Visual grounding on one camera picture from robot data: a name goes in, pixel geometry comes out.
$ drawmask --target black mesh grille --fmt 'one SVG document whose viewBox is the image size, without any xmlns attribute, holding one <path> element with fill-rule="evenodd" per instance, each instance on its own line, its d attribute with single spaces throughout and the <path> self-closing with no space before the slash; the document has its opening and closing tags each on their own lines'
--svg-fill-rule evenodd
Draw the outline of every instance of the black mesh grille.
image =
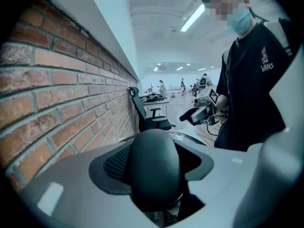
<svg viewBox="0 0 304 228">
<path fill-rule="evenodd" d="M 115 180 L 124 181 L 124 171 L 127 165 L 130 147 L 126 147 L 107 159 L 104 163 L 104 171 Z"/>
</svg>

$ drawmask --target blue surgical mask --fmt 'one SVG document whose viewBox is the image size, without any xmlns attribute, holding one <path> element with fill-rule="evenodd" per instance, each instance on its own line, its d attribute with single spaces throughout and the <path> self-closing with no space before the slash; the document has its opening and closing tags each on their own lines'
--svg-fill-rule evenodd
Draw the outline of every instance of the blue surgical mask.
<svg viewBox="0 0 304 228">
<path fill-rule="evenodd" d="M 249 9 L 238 8 L 233 9 L 232 15 L 227 15 L 227 26 L 226 30 L 233 30 L 238 35 L 244 34 L 249 30 L 251 13 Z"/>
</svg>

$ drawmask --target ear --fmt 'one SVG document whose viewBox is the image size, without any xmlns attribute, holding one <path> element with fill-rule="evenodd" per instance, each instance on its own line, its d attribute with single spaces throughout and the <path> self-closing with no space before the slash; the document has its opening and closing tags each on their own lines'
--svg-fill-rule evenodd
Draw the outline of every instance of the ear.
<svg viewBox="0 0 304 228">
<path fill-rule="evenodd" d="M 250 8 L 250 0 L 243 0 L 246 8 Z"/>
</svg>

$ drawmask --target office chair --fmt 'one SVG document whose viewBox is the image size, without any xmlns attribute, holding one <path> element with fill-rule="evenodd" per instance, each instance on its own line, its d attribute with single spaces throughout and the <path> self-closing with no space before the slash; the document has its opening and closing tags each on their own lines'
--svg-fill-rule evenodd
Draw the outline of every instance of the office chair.
<svg viewBox="0 0 304 228">
<path fill-rule="evenodd" d="M 138 95 L 139 90 L 136 87 L 129 87 L 129 94 L 132 98 L 133 104 L 135 106 L 135 109 L 137 111 L 137 114 L 139 116 L 139 126 L 138 129 L 140 132 L 143 132 L 148 129 L 163 129 L 163 130 L 170 130 L 171 124 L 168 121 L 168 118 L 165 116 L 155 116 L 155 113 L 157 110 L 160 110 L 160 108 L 154 108 L 150 109 L 151 112 L 153 112 L 152 117 L 146 118 L 146 110 L 143 107 L 143 104 L 141 103 L 141 99 Z"/>
</svg>

